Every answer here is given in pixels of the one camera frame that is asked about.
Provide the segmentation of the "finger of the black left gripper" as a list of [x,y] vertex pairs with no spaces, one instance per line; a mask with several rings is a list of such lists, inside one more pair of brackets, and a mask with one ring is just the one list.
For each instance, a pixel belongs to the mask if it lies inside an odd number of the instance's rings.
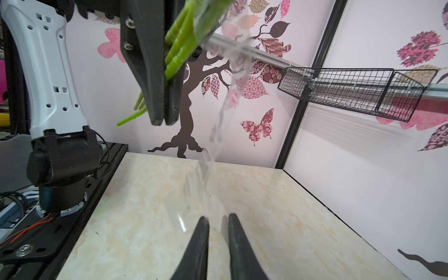
[[150,122],[164,120],[164,37],[163,1],[121,2],[121,50],[138,82]]
[[[166,33],[184,4],[185,0],[164,0],[164,29]],[[179,119],[185,66],[184,64],[171,80],[164,83],[164,122],[167,126],[174,125]]]

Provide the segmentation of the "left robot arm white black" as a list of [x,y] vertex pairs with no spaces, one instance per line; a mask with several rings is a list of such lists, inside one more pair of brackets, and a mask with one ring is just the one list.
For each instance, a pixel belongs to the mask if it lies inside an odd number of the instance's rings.
[[41,214],[71,215],[85,203],[85,180],[105,164],[105,152],[82,111],[67,51],[66,26],[75,9],[119,22],[119,47],[154,126],[180,116],[181,75],[164,77],[164,36],[183,1],[2,1],[21,85],[29,95],[32,151],[27,177],[38,188]]

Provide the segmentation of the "clear adhesive tape strip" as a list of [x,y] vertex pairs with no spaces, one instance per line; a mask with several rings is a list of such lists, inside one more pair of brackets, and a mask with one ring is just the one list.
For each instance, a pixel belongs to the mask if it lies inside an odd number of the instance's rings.
[[182,232],[195,227],[201,217],[206,220],[221,219],[226,211],[220,199],[212,194],[210,177],[215,168],[215,160],[221,151],[226,130],[239,104],[243,91],[249,80],[249,72],[253,66],[249,51],[250,29],[239,24],[246,15],[232,16],[225,14],[219,24],[219,33],[208,33],[202,46],[218,56],[227,58],[231,68],[231,84],[228,87],[225,101],[217,115],[211,130],[207,147],[201,152],[202,159],[196,168],[185,178],[178,200],[173,205],[166,205],[174,225]]

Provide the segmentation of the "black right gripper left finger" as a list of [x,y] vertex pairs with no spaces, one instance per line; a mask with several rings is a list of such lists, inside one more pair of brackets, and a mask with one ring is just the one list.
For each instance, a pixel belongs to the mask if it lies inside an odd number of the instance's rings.
[[171,280],[206,280],[210,223],[201,217]]

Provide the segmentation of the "artificial flower bouquet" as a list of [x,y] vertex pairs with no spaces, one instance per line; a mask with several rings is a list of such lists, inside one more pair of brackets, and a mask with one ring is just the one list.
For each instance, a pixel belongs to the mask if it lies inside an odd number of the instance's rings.
[[[179,15],[164,34],[164,82],[171,80],[196,52],[206,34],[214,32],[231,1],[185,1]],[[141,92],[140,101],[145,103]],[[144,104],[136,113],[118,122],[119,126],[148,113]]]

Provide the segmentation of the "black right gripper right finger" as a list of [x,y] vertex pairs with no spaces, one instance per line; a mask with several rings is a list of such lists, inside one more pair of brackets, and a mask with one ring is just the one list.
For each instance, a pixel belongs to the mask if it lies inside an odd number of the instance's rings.
[[230,271],[232,280],[267,280],[238,216],[228,217]]

